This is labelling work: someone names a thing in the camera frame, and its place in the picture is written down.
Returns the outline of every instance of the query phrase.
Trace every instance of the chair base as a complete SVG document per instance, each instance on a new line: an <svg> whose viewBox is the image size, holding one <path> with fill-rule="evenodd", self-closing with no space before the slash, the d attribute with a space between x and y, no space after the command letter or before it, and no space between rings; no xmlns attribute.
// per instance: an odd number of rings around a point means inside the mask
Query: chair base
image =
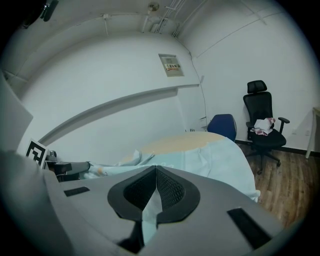
<svg viewBox="0 0 320 256"><path fill-rule="evenodd" d="M279 167L281 165L281 162L280 162L280 159L273 156L272 154L269 153L270 150L268 149L257 149L255 152L252 152L250 154L247 154L245 157L253 157L253 156L258 156L260 155L261 157L261 163L260 163L260 170L258 170L257 174L260 175L262 174L262 171L263 171L263 160L264 160L264 156L268 157L268 158L271 158L273 160L276 160L277 161L277 164L276 166Z"/></svg>

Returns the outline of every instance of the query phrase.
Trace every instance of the chair armrest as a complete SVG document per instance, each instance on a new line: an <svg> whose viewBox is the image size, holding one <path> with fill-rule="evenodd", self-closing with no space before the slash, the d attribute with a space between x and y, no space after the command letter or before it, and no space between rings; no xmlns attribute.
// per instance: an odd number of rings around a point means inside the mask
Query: chair armrest
<svg viewBox="0 0 320 256"><path fill-rule="evenodd" d="M282 134L282 130L284 129L284 124L285 123L289 124L290 121L288 119L283 118L283 117L279 117L278 119L281 121L281 126L280 126L280 131L279 132L280 132L280 134Z"/></svg>
<svg viewBox="0 0 320 256"><path fill-rule="evenodd" d="M255 125L252 124L251 122L246 122L246 127L248 127L249 129L255 128Z"/></svg>
<svg viewBox="0 0 320 256"><path fill-rule="evenodd" d="M284 117L279 117L278 118L281 122L284 122L284 123L286 123L286 124L289 124L290 123L290 121L288 120L288 119L285 119Z"/></svg>

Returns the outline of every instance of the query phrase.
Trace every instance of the office chair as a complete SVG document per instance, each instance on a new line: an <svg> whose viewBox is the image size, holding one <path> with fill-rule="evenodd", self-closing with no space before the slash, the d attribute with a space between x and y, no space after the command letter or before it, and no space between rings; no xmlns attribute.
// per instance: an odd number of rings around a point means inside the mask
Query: office chair
<svg viewBox="0 0 320 256"><path fill-rule="evenodd" d="M236 121L231 114L216 114L208 124L207 131L225 136L234 142L237 135Z"/></svg>
<svg viewBox="0 0 320 256"><path fill-rule="evenodd" d="M250 122L246 122L246 126L248 128L247 139L252 141L251 148L254 148L256 151L246 155L246 157L257 155L261 156L260 170L257 172L257 174L260 175L263 171L262 164L264 156L276 160L277 167L281 165L280 160L269 152L280 148L287 143L286 138L282 135L282 131L284 123L289 124L290 121L283 117L279 117L278 119L281 121L280 131L274 129L274 125L272 125L271 128L273 131L269 133L268 136L257 135L254 132L251 132L251 129L254 128L257 119L263 120L265 118L273 118L272 97L271 93L266 91L267 86L262 80L248 82L247 86L248 94L243 96L243 101L250 117Z"/></svg>

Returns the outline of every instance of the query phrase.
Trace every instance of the black cushion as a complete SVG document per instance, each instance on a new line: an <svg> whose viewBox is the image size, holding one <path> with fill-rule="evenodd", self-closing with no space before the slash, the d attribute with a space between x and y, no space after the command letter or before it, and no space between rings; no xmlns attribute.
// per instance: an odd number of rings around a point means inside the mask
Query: black cushion
<svg viewBox="0 0 320 256"><path fill-rule="evenodd" d="M286 138L276 129L273 129L268 136L257 135L254 132L250 132L250 136L254 145L265 149L280 148L287 143Z"/></svg>
<svg viewBox="0 0 320 256"><path fill-rule="evenodd" d="M247 83L248 86L248 94L256 94L259 92L264 92L267 90L267 86L264 81L257 80Z"/></svg>

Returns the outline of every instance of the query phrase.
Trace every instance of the table leg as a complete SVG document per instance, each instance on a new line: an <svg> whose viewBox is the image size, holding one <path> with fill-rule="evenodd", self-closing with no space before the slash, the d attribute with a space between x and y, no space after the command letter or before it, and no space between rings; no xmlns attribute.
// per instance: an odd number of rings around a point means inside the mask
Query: table leg
<svg viewBox="0 0 320 256"><path fill-rule="evenodd" d="M314 140L314 138L316 136L316 129L317 129L317 115L316 115L316 112L313 111L312 130L311 130L311 134L310 134L310 138L309 138L308 149L307 149L306 154L305 154L305 158L306 159L308 159L309 156L310 156L311 144L312 144L312 141Z"/></svg>

